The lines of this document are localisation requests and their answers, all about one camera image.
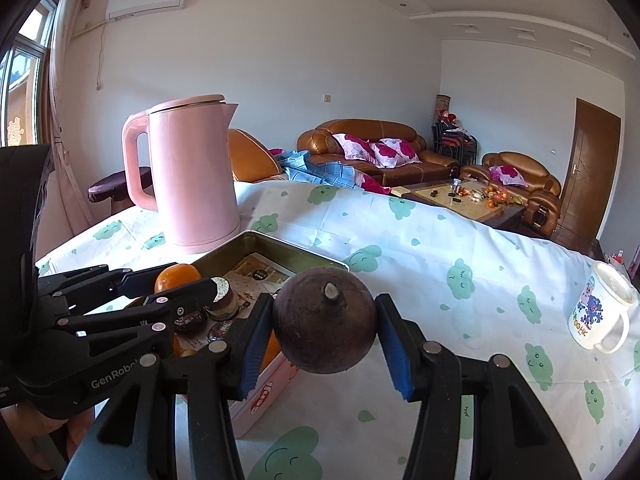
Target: window frame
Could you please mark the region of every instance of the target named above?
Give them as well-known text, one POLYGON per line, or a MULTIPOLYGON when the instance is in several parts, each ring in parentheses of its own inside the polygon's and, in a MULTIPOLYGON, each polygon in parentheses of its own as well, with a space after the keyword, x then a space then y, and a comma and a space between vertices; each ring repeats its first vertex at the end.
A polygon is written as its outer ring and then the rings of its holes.
POLYGON ((56 3, 54 0, 41 0, 36 9, 42 6, 49 13, 43 19, 42 35, 40 41, 30 40, 29 38, 18 34, 9 50, 4 56, 4 67, 2 67, 2 73, 0 74, 0 81, 2 86, 0 88, 0 127, 2 128, 2 134, 0 136, 0 146, 4 147, 8 145, 8 133, 7 128, 9 125, 7 117, 7 108, 9 102, 10 81, 11 81, 11 68, 14 63, 17 51, 22 51, 25 54, 33 56, 38 59, 36 75, 33 79, 33 106, 32 110, 32 129, 33 137, 36 144, 42 142, 42 85, 44 81, 44 61, 47 55, 49 47, 51 33, 53 30, 53 21, 56 15, 56 3))

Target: brown leather sofa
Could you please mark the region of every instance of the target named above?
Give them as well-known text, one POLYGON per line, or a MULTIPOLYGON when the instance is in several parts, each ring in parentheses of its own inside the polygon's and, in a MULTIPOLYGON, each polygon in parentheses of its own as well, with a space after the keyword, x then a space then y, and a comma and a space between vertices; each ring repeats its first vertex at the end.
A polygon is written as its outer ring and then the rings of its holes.
POLYGON ((236 182, 287 179, 269 150, 244 130, 229 130, 229 158, 236 182))
POLYGON ((528 185, 508 187, 511 194, 521 197, 527 204, 523 222, 541 234, 551 236, 560 219, 559 196, 562 186, 558 179, 534 158, 516 152, 487 153, 482 158, 481 165, 463 166, 460 176, 490 182, 489 168, 503 165, 516 168, 528 185))
POLYGON ((347 166, 372 176, 382 186, 395 187, 445 180, 455 176, 459 170, 454 158, 427 150, 426 141, 410 126, 388 121, 370 119, 338 119, 320 124, 317 128, 303 133, 298 139, 299 151, 309 150, 311 162, 339 161, 347 166), (408 140, 421 162, 407 164, 400 168, 376 168, 363 160, 347 160, 340 144, 333 134, 350 134, 366 141, 380 139, 408 140))

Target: coffee table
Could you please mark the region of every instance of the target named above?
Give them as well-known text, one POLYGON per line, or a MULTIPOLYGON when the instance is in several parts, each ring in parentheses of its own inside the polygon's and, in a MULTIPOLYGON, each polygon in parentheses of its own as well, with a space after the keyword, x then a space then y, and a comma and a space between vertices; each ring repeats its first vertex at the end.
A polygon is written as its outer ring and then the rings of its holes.
MULTIPOLYGON (((476 203, 468 196, 457 197, 460 198, 462 202, 454 202, 453 197, 449 196, 452 184, 452 180, 409 184, 408 186, 394 187, 391 189, 391 193, 392 195, 399 196, 405 200, 411 200, 412 202, 445 207, 466 218, 488 225, 494 229, 500 229, 501 231, 514 230, 520 224, 520 218, 522 217, 525 206, 505 204, 491 208, 487 206, 486 201, 476 203), (432 197, 431 193, 434 190, 437 190, 438 194, 432 197)), ((483 187, 486 187, 486 184, 481 184, 475 180, 462 179, 462 187, 481 190, 483 187)))

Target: blue cloth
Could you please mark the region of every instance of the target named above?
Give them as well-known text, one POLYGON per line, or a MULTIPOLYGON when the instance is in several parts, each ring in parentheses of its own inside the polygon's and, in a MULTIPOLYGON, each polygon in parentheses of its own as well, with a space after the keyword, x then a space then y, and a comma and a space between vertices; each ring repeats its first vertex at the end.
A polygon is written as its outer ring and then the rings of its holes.
POLYGON ((358 171, 340 162, 322 162, 316 164, 308 160, 309 152, 284 151, 274 158, 281 165, 289 180, 311 182, 312 184, 328 184, 336 187, 357 187, 358 171))

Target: beet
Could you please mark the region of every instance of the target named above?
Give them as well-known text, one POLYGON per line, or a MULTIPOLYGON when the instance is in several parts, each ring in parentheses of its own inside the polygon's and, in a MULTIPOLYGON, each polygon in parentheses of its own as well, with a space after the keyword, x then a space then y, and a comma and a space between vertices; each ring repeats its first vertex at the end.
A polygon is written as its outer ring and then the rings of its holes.
POLYGON ((376 308, 367 287, 346 270, 307 269, 279 291, 273 330, 282 353, 297 367, 335 374, 369 352, 376 308))

